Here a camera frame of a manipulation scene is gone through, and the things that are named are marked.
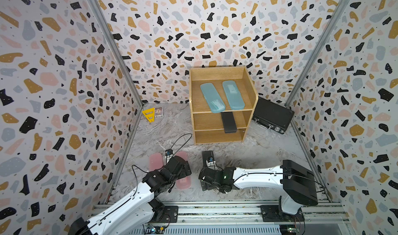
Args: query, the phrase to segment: black briefcase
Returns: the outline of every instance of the black briefcase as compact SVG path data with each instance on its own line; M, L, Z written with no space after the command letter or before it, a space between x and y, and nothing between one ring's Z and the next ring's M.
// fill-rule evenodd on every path
M290 109L259 97L252 119L266 129L284 134L294 114Z

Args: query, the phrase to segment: gray marble floor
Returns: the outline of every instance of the gray marble floor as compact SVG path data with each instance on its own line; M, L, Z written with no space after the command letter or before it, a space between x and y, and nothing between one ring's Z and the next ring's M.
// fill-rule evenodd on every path
M131 169L133 164L148 170L148 158L151 154L164 154L164 151L169 149L178 137L185 133L192 133L188 104L147 104L144 109L159 106L163 107L163 117L157 117L154 122L149 123L142 116L121 177L109 201L116 202L136 186L136 179ZM184 142L181 138L173 148L174 152ZM222 194L216 190L203 192L198 173L202 168L201 152L206 150L214 151L217 165L221 167L266 168L280 165L282 160L289 159L310 168L291 127L282 135L251 122L244 143L193 145L193 139L191 139L181 150L188 153L188 162L192 170L191 187L185 190L174 187L171 193L162 193L158 196L161 201L277 200L283 193L282 189L275 188L245 188L233 190L228 194ZM145 173L136 169L135 172L138 181L141 181Z

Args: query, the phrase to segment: terrazzo wallpaper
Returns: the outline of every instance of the terrazzo wallpaper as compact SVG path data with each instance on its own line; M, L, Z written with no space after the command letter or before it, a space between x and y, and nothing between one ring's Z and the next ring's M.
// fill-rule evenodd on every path
M0 234L67 234L107 198L136 103L85 0L0 0Z
M248 68L284 103L339 0L98 0L144 103L189 101L189 68Z
M397 9L350 0L291 106L358 235L397 234Z

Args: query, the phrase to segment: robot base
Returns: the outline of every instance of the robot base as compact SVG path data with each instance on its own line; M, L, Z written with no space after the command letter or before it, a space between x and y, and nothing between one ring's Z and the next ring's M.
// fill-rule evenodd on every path
M152 220L150 223L176 223L178 217L178 206L165 206L159 220Z
M264 205L260 206L263 216L263 222L303 222L304 216L301 208L295 215L282 212L281 196L279 197L279 205Z

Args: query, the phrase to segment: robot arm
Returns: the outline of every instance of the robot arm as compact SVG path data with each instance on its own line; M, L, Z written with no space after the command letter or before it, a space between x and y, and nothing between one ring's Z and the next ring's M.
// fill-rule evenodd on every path
M179 156L171 157L166 166L147 173L134 190L107 210L86 222L82 218L73 222L68 235L125 234L138 225L157 221L164 205L156 197L188 175L191 175L188 162Z
M202 190L222 193L247 187L281 188L280 212L296 214L302 205L318 204L313 173L291 160L273 168L245 169L227 167L217 170L212 151L202 152L203 169L199 173ZM119 235L133 228L159 220L164 205L156 197L170 191L176 180L191 175L187 161L171 157L166 166L146 174L142 182L104 212L72 223L68 235Z
M303 206L316 206L318 198L314 174L303 166L283 160L283 164L272 168L245 169L227 167L217 170L212 151L202 152L203 169L199 173L202 190L218 189L228 193L233 189L248 187L281 188L281 211L295 215Z

